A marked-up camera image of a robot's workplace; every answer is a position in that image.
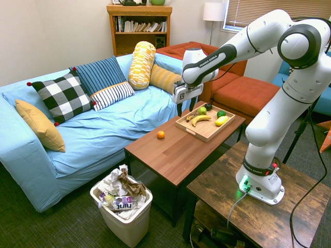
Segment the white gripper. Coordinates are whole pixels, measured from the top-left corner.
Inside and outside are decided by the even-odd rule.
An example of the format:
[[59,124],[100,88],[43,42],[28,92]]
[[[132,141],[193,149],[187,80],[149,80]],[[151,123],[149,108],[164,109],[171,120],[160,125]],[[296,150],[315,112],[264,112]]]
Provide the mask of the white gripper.
[[174,90],[172,95],[172,101],[177,104],[178,116],[182,116],[182,102],[191,99],[189,105],[189,111],[192,112],[198,96],[203,91],[203,84],[196,87],[189,88],[189,85],[182,82],[174,83]]

